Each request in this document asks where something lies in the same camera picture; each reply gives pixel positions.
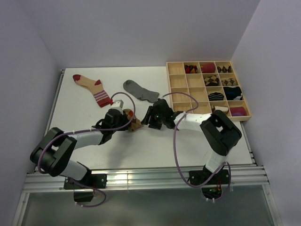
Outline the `tan orange argyle sock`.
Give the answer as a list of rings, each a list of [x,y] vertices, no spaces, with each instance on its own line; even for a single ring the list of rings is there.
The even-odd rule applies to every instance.
[[[134,132],[143,127],[141,121],[135,116],[134,112],[131,109],[124,109],[123,111],[126,114],[128,120],[132,119],[128,127],[128,130],[130,132]]]

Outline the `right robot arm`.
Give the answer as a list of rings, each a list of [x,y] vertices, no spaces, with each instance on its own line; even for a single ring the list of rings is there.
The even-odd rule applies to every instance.
[[[142,124],[152,129],[161,129],[162,125],[165,125],[174,130],[202,132],[213,150],[203,173],[204,180],[210,184],[219,179],[218,168],[226,162],[230,151],[242,138],[238,127],[223,111],[215,110],[213,113],[206,114],[174,112],[164,99],[158,99],[149,106]]]

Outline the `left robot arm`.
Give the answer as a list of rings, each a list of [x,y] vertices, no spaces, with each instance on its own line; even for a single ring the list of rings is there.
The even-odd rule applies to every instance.
[[[117,109],[110,109],[91,129],[65,133],[53,127],[32,151],[30,160],[52,177],[69,177],[79,187],[86,188],[92,182],[91,170],[71,160],[73,151],[105,144],[116,131],[124,131],[128,127],[129,119],[125,111]]]

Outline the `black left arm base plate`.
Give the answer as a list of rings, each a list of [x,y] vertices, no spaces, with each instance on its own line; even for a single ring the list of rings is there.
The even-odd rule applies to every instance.
[[[106,201],[107,195],[101,189],[106,188],[106,174],[90,174],[82,180],[77,181],[72,178],[66,178],[64,182],[64,190],[73,190],[73,199],[75,204],[92,208],[103,204]],[[103,196],[103,200],[98,204],[89,204],[97,194]]]

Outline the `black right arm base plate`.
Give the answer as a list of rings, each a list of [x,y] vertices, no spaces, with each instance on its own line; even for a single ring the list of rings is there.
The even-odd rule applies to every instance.
[[[191,185],[198,186],[204,183],[211,176],[211,172],[207,169],[189,171],[188,181]],[[218,173],[206,183],[210,187],[202,187],[201,191],[205,198],[216,200],[223,194],[222,185],[230,184],[230,175],[227,169],[221,169]]]

